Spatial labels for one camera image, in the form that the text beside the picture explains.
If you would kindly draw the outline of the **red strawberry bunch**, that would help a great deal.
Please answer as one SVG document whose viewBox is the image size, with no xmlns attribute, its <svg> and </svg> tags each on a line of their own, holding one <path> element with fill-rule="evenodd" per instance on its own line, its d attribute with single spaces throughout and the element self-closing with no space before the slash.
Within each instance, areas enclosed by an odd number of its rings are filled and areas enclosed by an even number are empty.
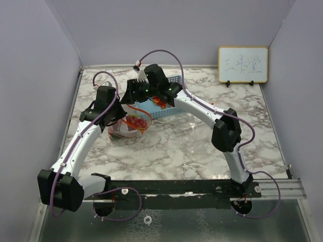
<svg viewBox="0 0 323 242">
<path fill-rule="evenodd" d="M 113 127 L 108 129 L 109 138 L 113 141 L 119 140 L 121 138 L 130 138 L 131 133 L 128 131 L 115 130 Z"/>
</svg>

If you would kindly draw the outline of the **clear zip bag orange zipper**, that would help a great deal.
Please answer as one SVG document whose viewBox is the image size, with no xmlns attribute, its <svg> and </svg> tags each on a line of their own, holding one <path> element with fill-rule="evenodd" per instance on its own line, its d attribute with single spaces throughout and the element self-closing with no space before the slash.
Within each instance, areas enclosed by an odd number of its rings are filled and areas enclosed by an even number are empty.
<svg viewBox="0 0 323 242">
<path fill-rule="evenodd" d="M 122 104 L 126 116 L 108 129 L 111 140 L 141 136 L 152 124 L 151 115 L 132 105 Z"/>
</svg>

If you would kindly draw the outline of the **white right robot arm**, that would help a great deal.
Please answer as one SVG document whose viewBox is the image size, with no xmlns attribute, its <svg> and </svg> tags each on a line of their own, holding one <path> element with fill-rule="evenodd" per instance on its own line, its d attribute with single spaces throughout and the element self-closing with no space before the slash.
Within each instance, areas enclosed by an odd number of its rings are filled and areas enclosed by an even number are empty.
<svg viewBox="0 0 323 242">
<path fill-rule="evenodd" d="M 138 76 L 127 82 L 121 103 L 134 104 L 158 97 L 163 103 L 183 109 L 203 121 L 212 129 L 211 143 L 225 156 L 231 173 L 233 194 L 244 197 L 249 193 L 253 177 L 246 170 L 240 153 L 242 131 L 236 111 L 213 107 L 189 92 L 184 83 L 170 82 L 157 64 L 144 69 L 135 65 L 133 69 Z"/>
</svg>

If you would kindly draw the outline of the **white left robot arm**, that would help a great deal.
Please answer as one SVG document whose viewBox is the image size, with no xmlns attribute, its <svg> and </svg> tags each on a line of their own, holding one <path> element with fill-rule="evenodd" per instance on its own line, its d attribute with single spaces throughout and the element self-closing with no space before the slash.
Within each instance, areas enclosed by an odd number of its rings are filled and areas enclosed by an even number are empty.
<svg viewBox="0 0 323 242">
<path fill-rule="evenodd" d="M 103 176 L 90 175 L 79 178 L 82 164 L 94 142 L 105 127 L 125 117 L 118 97 L 118 90 L 111 86 L 99 86 L 96 99 L 80 114 L 74 136 L 49 170 L 41 170 L 37 176 L 40 198 L 43 204 L 75 212 L 82 201 L 94 194 L 101 199 L 110 196 L 112 187 Z"/>
</svg>

